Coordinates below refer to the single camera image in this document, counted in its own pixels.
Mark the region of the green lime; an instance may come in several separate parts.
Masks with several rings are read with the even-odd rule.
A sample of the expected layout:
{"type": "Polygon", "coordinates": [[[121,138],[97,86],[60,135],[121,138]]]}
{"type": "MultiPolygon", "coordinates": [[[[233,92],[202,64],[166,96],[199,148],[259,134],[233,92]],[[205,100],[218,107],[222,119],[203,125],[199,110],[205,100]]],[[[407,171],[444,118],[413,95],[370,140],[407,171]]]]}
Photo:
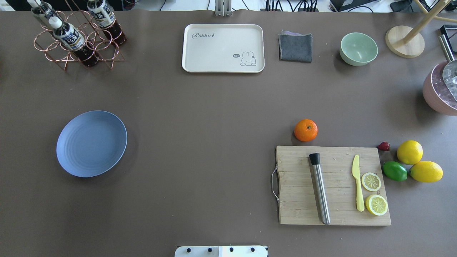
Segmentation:
{"type": "Polygon", "coordinates": [[[408,177],[408,172],[399,162],[387,161],[382,165],[382,172],[390,179],[397,182],[405,181],[408,177]]]}

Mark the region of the green bowl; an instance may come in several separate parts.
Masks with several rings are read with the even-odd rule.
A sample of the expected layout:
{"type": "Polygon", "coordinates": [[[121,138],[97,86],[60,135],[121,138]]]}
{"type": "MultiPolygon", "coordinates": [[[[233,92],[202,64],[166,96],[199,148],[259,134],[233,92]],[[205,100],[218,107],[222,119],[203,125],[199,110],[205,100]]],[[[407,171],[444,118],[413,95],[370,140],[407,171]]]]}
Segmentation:
{"type": "Polygon", "coordinates": [[[377,44],[366,34],[352,32],[341,39],[340,56],[348,65],[367,65],[372,62],[377,55],[377,44]]]}

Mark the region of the cream rabbit tray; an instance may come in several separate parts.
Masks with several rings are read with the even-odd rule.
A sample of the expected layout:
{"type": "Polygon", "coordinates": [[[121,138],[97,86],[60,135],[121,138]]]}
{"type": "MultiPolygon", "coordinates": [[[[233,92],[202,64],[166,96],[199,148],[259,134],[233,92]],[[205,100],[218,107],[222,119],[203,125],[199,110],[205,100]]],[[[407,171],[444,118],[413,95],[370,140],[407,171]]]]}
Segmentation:
{"type": "Polygon", "coordinates": [[[256,24],[189,24],[182,68],[196,73],[258,73],[265,67],[263,29],[256,24]]]}

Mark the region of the wooden cup tree stand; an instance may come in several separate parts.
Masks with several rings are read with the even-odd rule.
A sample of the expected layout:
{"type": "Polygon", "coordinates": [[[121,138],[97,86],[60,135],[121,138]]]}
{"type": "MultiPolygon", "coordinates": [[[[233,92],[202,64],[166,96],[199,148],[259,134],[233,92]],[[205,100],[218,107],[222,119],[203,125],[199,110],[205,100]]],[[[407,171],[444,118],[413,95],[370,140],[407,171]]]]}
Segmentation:
{"type": "Polygon", "coordinates": [[[437,16],[450,3],[450,0],[439,0],[430,11],[420,7],[424,16],[414,28],[399,25],[387,31],[385,34],[387,47],[400,57],[413,58],[421,55],[425,48],[425,41],[420,32],[432,19],[457,23],[456,19],[437,16]]]}

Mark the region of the wooden cutting board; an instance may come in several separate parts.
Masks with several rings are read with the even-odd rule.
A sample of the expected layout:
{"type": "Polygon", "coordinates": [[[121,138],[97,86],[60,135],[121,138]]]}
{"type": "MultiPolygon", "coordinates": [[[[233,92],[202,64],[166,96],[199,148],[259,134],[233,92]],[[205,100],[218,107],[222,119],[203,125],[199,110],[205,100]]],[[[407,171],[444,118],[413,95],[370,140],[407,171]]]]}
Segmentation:
{"type": "Polygon", "coordinates": [[[320,154],[323,183],[332,226],[390,226],[389,212],[373,215],[356,208],[356,180],[352,163],[359,155],[360,174],[382,178],[378,149],[374,147],[276,147],[279,182],[278,213],[282,225],[321,226],[318,195],[309,155],[320,154]]]}

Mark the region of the dark tea bottle middle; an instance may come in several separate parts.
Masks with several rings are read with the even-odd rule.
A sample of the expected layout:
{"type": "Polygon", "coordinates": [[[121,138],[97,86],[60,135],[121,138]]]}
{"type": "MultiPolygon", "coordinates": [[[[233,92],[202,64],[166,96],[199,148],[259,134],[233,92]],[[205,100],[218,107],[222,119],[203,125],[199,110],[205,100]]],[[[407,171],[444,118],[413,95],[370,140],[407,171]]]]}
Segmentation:
{"type": "Polygon", "coordinates": [[[121,29],[110,4],[106,0],[88,0],[87,9],[107,39],[112,39],[112,43],[117,45],[127,41],[124,31],[121,29]]]}

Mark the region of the blue plate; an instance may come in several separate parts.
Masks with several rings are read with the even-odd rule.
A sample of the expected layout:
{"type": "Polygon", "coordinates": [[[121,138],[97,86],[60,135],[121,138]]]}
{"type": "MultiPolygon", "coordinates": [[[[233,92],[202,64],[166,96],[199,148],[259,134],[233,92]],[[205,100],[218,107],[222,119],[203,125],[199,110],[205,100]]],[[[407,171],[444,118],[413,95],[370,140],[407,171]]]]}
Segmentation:
{"type": "Polygon", "coordinates": [[[95,177],[115,166],[127,147],[127,129],[118,116],[94,110],[72,119],[59,135],[59,164],[76,177],[95,177]]]}

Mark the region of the pink ice bucket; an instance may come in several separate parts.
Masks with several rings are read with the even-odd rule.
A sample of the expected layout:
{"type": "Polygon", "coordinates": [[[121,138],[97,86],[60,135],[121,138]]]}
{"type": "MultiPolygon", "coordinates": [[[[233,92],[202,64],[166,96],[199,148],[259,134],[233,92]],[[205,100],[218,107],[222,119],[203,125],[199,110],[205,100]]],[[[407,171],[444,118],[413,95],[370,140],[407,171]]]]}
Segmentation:
{"type": "Polygon", "coordinates": [[[442,78],[442,72],[446,65],[446,61],[441,62],[428,73],[423,83],[422,92],[427,104],[436,112],[456,116],[457,102],[442,78]]]}

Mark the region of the lemon half slice upper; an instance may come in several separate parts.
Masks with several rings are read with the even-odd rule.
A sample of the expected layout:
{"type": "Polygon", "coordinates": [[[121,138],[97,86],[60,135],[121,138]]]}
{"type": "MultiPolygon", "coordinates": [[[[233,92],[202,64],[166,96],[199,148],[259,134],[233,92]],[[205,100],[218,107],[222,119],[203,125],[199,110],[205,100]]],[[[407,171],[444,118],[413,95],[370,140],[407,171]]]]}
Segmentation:
{"type": "Polygon", "coordinates": [[[361,177],[361,185],[368,191],[377,192],[380,190],[382,182],[377,174],[367,172],[361,177]]]}

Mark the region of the steel muddler black tip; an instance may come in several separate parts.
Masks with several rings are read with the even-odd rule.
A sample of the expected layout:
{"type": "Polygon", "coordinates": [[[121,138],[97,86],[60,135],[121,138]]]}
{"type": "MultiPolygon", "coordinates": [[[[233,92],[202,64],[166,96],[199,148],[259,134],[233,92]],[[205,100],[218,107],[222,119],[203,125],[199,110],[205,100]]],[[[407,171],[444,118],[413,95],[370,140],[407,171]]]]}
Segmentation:
{"type": "Polygon", "coordinates": [[[320,210],[321,220],[323,224],[329,225],[331,223],[331,218],[326,197],[323,172],[321,168],[320,153],[311,153],[309,157],[314,172],[315,186],[318,194],[318,206],[320,210]]]}

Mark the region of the red strawberry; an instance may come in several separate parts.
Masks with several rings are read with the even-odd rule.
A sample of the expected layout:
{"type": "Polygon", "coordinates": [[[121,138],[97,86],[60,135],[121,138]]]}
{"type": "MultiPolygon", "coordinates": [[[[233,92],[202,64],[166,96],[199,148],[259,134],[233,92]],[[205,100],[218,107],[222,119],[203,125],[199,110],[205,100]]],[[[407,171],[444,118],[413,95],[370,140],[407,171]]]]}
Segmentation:
{"type": "Polygon", "coordinates": [[[385,151],[385,152],[390,151],[390,143],[387,141],[384,141],[377,146],[377,149],[380,151],[385,151]]]}

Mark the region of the yellow plastic knife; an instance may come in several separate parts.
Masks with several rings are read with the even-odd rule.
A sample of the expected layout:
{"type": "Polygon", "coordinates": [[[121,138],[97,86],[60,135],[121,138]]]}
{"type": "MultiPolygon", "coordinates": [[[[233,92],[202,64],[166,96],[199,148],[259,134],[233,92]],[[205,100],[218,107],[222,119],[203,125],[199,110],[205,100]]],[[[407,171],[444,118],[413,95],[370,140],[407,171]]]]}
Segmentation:
{"type": "Polygon", "coordinates": [[[355,188],[356,188],[356,209],[359,212],[363,212],[365,209],[364,201],[363,201],[363,194],[361,190],[361,176],[360,176],[360,157],[359,155],[355,155],[353,158],[352,163],[352,176],[355,179],[355,188]]]}

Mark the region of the orange mandarin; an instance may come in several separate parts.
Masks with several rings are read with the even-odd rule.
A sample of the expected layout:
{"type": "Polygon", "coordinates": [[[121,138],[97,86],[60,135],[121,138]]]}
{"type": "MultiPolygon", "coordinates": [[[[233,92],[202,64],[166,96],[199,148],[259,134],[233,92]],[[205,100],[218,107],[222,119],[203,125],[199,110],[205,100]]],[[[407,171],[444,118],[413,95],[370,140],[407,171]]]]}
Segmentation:
{"type": "Polygon", "coordinates": [[[295,125],[294,135],[299,141],[312,141],[318,135],[318,126],[311,119],[303,119],[295,125]]]}

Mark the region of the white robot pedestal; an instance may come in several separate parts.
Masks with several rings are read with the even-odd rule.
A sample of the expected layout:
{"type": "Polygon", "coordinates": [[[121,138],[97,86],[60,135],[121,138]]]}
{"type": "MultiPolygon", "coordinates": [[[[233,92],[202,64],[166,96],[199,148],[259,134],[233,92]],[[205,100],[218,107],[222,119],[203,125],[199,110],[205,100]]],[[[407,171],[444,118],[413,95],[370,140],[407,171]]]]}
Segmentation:
{"type": "Polygon", "coordinates": [[[175,257],[267,257],[267,246],[181,246],[175,251],[175,257]]]}

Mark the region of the lemon half slice lower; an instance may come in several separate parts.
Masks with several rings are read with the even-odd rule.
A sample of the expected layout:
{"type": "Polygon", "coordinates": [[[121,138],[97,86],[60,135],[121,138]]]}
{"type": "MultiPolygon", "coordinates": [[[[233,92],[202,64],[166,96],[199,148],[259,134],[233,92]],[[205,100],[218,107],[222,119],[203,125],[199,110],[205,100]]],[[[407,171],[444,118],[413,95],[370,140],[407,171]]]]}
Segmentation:
{"type": "Polygon", "coordinates": [[[373,215],[385,215],[388,211],[387,200],[381,195],[372,194],[365,200],[366,208],[373,215]]]}

